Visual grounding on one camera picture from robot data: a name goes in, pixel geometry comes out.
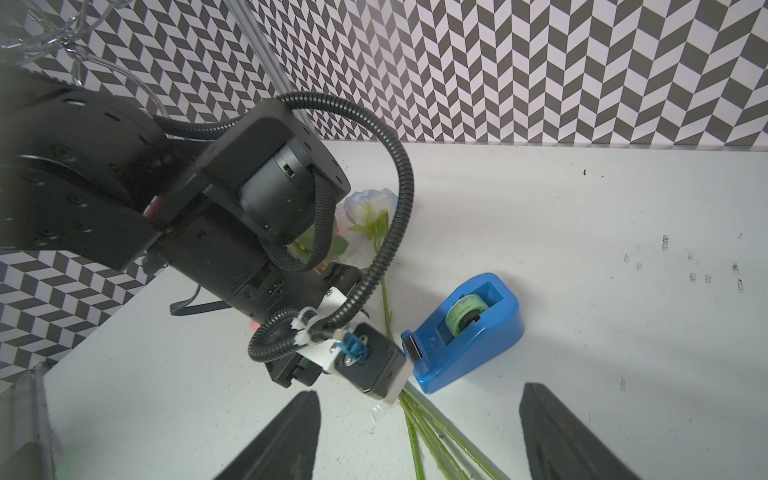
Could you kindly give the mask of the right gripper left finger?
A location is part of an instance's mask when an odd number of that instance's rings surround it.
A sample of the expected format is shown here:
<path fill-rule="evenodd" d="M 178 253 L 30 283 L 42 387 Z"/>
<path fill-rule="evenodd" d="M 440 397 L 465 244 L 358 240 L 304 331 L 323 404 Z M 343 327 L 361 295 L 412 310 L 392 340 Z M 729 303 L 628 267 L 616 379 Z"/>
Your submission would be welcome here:
<path fill-rule="evenodd" d="M 317 393 L 300 392 L 215 479 L 311 479 L 320 427 Z"/>

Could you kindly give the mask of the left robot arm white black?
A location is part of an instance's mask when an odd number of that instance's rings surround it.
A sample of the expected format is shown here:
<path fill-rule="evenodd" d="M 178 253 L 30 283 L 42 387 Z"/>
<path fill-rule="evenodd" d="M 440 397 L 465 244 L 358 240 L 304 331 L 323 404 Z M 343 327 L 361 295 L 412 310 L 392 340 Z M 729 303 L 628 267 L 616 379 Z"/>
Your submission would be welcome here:
<path fill-rule="evenodd" d="M 301 110 L 369 130 L 390 154 L 398 198 L 366 270 L 331 262 L 337 204 L 349 181 Z M 249 357 L 284 387 L 324 371 L 308 348 L 332 343 L 331 364 L 383 397 L 404 356 L 357 328 L 405 236 L 414 175 L 396 132 L 365 107 L 289 92 L 218 123 L 151 115 L 18 66 L 1 68 L 1 247 L 62 250 L 122 270 L 178 270 L 211 292 L 175 316 L 232 308 L 259 325 Z"/>

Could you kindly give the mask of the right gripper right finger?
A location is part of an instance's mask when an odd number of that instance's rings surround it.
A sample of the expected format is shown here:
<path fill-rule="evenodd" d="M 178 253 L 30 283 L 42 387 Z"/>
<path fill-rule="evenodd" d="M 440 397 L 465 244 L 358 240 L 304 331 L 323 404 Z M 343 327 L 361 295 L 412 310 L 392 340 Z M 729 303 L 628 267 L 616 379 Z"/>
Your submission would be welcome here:
<path fill-rule="evenodd" d="M 547 386 L 524 385 L 519 415 L 533 480 L 639 480 Z"/>

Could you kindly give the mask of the blue tape dispenser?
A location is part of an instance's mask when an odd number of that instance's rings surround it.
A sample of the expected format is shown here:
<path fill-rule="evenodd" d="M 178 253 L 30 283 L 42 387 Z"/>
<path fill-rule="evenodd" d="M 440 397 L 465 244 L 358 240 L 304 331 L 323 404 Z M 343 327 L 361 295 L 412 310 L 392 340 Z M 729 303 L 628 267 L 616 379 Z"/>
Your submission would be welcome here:
<path fill-rule="evenodd" d="M 454 337 L 445 324 L 462 297 L 479 295 L 488 305 L 480 318 Z M 401 334 L 421 391 L 432 394 L 504 353 L 524 335 L 517 296 L 494 273 L 476 275 L 457 287 L 415 330 Z"/>

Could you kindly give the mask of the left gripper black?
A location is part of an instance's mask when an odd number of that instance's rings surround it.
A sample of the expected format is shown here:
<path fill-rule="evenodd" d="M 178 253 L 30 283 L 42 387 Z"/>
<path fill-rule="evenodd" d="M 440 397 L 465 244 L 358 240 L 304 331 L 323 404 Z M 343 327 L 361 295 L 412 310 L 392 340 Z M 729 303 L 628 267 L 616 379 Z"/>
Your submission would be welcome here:
<path fill-rule="evenodd" d="M 331 263 L 321 273 L 328 287 L 336 287 L 343 294 L 349 294 L 362 279 L 363 272 L 354 266 Z M 320 366 L 299 353 L 292 353 L 277 361 L 265 364 L 271 380 L 284 388 L 289 388 L 294 382 L 304 386 L 312 386 L 323 373 Z"/>

